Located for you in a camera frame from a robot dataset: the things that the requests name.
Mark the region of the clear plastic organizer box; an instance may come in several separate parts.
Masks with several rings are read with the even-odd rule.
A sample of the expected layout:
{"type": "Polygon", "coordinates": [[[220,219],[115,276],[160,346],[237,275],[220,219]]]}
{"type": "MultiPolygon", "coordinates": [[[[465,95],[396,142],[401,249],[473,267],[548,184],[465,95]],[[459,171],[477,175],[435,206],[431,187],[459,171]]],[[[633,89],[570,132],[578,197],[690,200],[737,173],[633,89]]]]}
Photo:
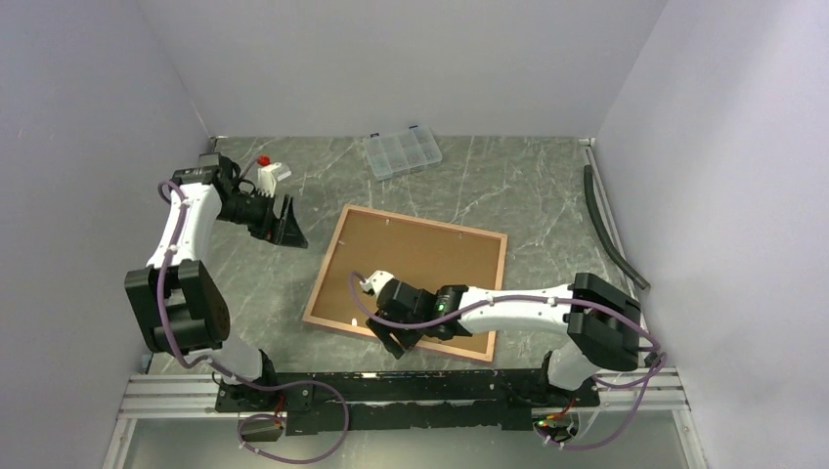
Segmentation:
{"type": "Polygon", "coordinates": [[[429,127],[414,125],[393,134],[370,134],[363,140],[369,168],[379,182],[439,165],[443,154],[429,127]]]}

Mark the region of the aluminium rail frame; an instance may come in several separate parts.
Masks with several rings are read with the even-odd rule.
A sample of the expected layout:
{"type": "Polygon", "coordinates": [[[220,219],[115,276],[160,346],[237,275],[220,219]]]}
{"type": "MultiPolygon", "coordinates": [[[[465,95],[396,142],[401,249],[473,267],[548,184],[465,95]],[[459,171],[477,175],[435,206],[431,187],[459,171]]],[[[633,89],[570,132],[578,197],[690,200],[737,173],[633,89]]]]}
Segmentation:
{"type": "MultiPolygon", "coordinates": [[[[296,196],[306,250],[272,248],[219,225],[210,271],[234,326],[264,348],[278,369],[452,369],[467,361],[417,351],[396,361],[362,337],[304,324],[302,312],[344,205],[505,233],[508,288],[559,284],[594,272],[625,279],[601,249],[582,194],[586,144],[574,138],[441,137],[442,163],[377,182],[358,138],[225,138],[213,146],[239,163],[267,154],[287,163],[284,189],[296,196]]],[[[106,464],[124,468],[268,468],[240,448],[237,420],[214,410],[217,385],[204,370],[185,372],[156,357],[132,377],[106,464]]],[[[635,398],[613,391],[587,410],[584,439],[611,444],[589,451],[545,447],[527,431],[496,427],[353,431],[323,468],[703,468],[707,461],[684,389],[673,369],[654,379],[634,420],[618,427],[635,398]]]]}

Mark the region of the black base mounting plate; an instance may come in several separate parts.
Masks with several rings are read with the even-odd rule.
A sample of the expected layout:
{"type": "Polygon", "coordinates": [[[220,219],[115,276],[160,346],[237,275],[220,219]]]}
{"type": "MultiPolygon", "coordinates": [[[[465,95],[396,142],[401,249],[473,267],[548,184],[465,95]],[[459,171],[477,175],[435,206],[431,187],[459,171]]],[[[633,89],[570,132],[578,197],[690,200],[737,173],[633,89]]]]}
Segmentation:
{"type": "Polygon", "coordinates": [[[575,391],[555,388],[538,368],[441,371],[273,373],[279,391],[220,384],[221,415],[284,412],[290,436],[352,431],[498,427],[529,431],[564,407],[597,407],[587,379],[575,391]]]}

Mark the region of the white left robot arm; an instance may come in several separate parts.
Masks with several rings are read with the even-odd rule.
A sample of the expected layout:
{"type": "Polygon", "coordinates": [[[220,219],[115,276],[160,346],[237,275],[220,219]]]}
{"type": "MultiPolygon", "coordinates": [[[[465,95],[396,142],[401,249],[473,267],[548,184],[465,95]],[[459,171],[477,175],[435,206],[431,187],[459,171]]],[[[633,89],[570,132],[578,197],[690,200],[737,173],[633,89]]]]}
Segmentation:
{"type": "Polygon", "coordinates": [[[232,331],[229,307],[205,256],[216,222],[242,226],[275,246],[307,248],[292,196],[277,196],[279,182],[290,173],[267,156],[240,166],[220,152],[175,171],[157,187],[169,207],[161,239],[146,266],[124,280],[152,352],[173,357],[185,369],[210,366],[225,383],[241,385],[241,397],[257,410],[278,401],[281,385],[267,355],[232,331]]]}

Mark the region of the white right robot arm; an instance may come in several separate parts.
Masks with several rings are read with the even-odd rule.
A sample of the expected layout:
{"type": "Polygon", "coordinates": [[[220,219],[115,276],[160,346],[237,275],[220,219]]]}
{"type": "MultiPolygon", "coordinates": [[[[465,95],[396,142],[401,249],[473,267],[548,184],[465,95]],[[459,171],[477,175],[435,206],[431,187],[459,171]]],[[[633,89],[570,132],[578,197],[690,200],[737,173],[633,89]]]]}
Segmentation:
{"type": "Polygon", "coordinates": [[[352,275],[350,288],[375,300],[367,327],[395,358],[422,338],[440,341],[497,331],[537,331],[564,338],[542,366],[538,392],[562,405],[599,370],[639,366],[639,303],[603,278],[578,273],[572,282],[535,290],[493,290],[465,284],[431,292],[386,271],[352,275]]]}

